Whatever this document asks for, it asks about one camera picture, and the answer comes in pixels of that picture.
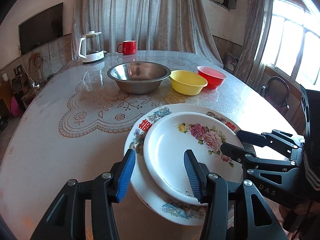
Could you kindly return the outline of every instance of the wooden chair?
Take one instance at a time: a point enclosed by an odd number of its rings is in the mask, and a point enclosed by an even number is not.
[[[39,52],[32,54],[29,58],[28,63],[29,63],[28,71],[29,71],[30,78],[34,81],[38,81],[39,83],[46,84],[46,80],[43,74],[41,54]]]
[[[288,84],[279,77],[272,77],[268,84],[263,86],[260,95],[273,105],[282,115],[285,115],[290,109],[287,99],[290,90]]]

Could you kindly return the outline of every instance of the floral plate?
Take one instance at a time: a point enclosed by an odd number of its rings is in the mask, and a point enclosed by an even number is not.
[[[243,148],[235,133],[222,122],[205,114],[169,114],[148,131],[143,156],[154,181],[170,196],[188,204],[200,204],[194,197],[184,167],[184,152],[191,149],[198,162],[206,164],[225,180],[240,183],[242,165],[220,152],[223,142]]]
[[[137,152],[136,164],[131,177],[131,185],[138,197],[150,209],[160,216],[181,225],[201,226],[204,223],[205,206],[195,206],[183,203],[164,192],[151,177],[143,157],[143,142],[148,129],[162,117],[178,112],[194,112],[207,114],[223,122],[237,133],[240,128],[230,119],[217,111],[204,106],[191,104],[173,104],[157,107],[142,116],[132,127],[124,145],[124,155],[128,148]],[[254,152],[253,145],[243,144],[245,149]],[[229,218],[233,216],[230,205]]]

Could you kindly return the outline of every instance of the pink rose print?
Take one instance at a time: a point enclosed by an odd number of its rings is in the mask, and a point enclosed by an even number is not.
[[[221,159],[222,159],[224,162],[230,162],[230,161],[231,161],[230,157],[228,157],[228,156],[226,156],[226,155],[223,155],[223,154],[221,154]]]
[[[202,135],[203,144],[206,145],[209,150],[217,152],[220,150],[222,144],[219,135],[215,131],[209,131]]]
[[[201,126],[199,123],[196,123],[194,126],[190,126],[189,130],[192,136],[196,137],[198,140],[205,133],[205,127]]]

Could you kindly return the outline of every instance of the black flat screen tv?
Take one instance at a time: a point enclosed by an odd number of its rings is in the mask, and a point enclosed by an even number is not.
[[[19,25],[20,51],[28,51],[63,36],[63,2],[44,10]]]

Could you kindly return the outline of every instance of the red chinese character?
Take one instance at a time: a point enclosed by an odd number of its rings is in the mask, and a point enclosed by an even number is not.
[[[143,120],[142,123],[139,124],[139,128],[144,132],[147,132],[151,126],[152,126],[151,122],[149,122],[147,119]]]
[[[236,127],[231,122],[226,122],[226,126],[228,126],[233,131],[236,129]]]

